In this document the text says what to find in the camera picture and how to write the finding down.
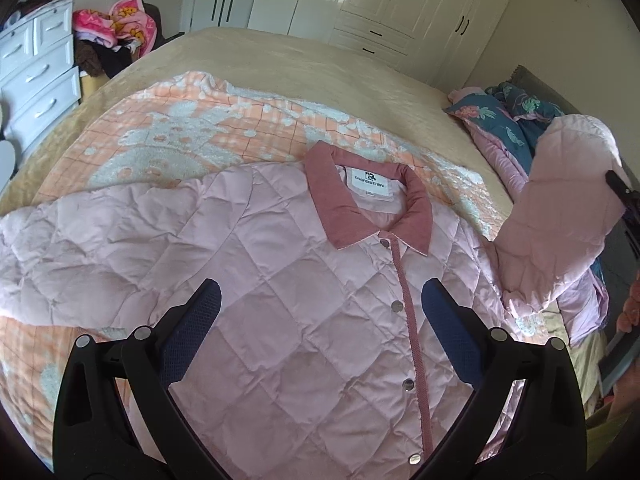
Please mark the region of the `white rounded cabinet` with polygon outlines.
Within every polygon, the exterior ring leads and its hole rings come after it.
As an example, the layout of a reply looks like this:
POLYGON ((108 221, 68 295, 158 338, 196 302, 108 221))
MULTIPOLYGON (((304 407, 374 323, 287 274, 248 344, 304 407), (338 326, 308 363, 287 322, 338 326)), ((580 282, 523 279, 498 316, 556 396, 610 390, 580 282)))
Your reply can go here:
POLYGON ((16 141, 10 137, 8 108, 4 103, 1 103, 0 119, 0 194, 3 194, 17 172, 20 148, 16 141))

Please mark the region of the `beige bed sheet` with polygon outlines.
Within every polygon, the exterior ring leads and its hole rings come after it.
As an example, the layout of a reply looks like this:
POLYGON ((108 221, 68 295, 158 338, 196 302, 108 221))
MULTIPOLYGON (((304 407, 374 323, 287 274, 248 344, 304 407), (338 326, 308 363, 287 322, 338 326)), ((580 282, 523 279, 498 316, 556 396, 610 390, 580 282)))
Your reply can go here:
POLYGON ((446 109, 446 92, 387 65, 320 42, 245 29, 206 29, 145 56, 104 82, 68 114, 27 159, 1 197, 3 212, 32 206, 126 177, 171 184, 220 169, 201 145, 129 141, 137 119, 99 126, 119 104, 159 81, 187 72, 208 73, 235 88, 280 94, 302 103, 341 110, 378 128, 372 150, 416 162, 427 191, 494 238, 512 202, 469 133, 446 109))

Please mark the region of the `orange patterned blanket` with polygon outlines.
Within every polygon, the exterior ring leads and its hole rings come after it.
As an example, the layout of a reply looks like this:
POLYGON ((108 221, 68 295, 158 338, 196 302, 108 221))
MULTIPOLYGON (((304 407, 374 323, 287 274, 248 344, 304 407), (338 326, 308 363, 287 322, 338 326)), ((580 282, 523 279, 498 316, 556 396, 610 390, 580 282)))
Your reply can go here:
POLYGON ((437 90, 387 132, 319 103, 246 90, 203 72, 152 84, 112 106, 83 105, 26 162, 3 212, 109 185, 173 186, 242 162, 296 162, 318 141, 380 162, 403 162, 431 196, 494 238, 511 209, 506 191, 437 90))

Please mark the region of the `pink cartoon clothes pile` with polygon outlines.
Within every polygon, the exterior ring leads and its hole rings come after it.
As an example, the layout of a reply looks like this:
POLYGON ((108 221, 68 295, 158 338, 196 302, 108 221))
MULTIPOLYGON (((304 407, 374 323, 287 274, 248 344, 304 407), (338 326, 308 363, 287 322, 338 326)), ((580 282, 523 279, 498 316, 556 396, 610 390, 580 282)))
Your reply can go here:
POLYGON ((119 0, 111 10, 72 14, 75 63, 97 77, 113 78, 164 42, 160 9, 143 0, 119 0))

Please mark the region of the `white wardrobe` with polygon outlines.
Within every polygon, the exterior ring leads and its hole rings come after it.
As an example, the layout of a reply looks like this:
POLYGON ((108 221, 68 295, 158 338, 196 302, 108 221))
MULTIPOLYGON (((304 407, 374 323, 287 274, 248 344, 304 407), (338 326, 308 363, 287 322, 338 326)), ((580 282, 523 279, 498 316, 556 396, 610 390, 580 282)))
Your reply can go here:
POLYGON ((510 0, 186 0, 188 30, 235 27, 317 40, 443 92, 464 86, 510 0))

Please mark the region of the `blue floral pink quilt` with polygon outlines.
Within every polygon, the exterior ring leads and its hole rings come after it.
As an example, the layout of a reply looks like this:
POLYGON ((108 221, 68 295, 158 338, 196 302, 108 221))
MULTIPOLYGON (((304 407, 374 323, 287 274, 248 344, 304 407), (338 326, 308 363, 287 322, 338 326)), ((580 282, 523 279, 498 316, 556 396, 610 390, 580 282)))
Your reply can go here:
MULTIPOLYGON (((510 199, 516 200, 528 180, 539 138, 563 111, 510 82, 486 90, 454 90, 448 100, 444 112, 462 122, 510 199)), ((559 296, 558 307, 573 346, 601 327, 608 314, 608 291, 599 260, 559 296)))

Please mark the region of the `pink quilted jacket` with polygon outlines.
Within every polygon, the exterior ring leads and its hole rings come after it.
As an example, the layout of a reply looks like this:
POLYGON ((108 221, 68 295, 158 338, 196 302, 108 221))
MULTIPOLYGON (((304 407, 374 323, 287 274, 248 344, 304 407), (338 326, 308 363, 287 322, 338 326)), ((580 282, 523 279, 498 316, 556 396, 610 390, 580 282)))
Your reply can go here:
POLYGON ((7 214, 1 311, 133 330, 210 278, 220 315, 171 393, 230 474, 407 479, 470 395, 422 287, 436 278, 487 324, 515 330, 496 238, 433 202, 408 166, 318 142, 301 162, 7 214))

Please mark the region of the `white drawer chest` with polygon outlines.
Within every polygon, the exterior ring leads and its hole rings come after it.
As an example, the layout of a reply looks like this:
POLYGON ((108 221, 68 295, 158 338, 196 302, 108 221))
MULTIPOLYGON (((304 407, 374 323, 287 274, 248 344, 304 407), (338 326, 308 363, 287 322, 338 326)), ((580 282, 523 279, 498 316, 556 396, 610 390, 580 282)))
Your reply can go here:
POLYGON ((3 135, 19 162, 79 103, 73 0, 53 0, 1 33, 3 135))

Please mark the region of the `grey headboard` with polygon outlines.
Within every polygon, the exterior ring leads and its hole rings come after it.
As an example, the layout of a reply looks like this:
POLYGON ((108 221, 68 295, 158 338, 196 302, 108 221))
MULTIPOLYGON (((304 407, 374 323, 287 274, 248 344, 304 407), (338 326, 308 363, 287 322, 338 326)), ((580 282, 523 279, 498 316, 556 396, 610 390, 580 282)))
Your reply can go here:
POLYGON ((504 305, 525 318, 556 304, 570 344, 596 332, 608 313, 591 267, 625 210, 606 183, 609 171, 627 177, 600 119, 553 119, 495 240, 504 305))

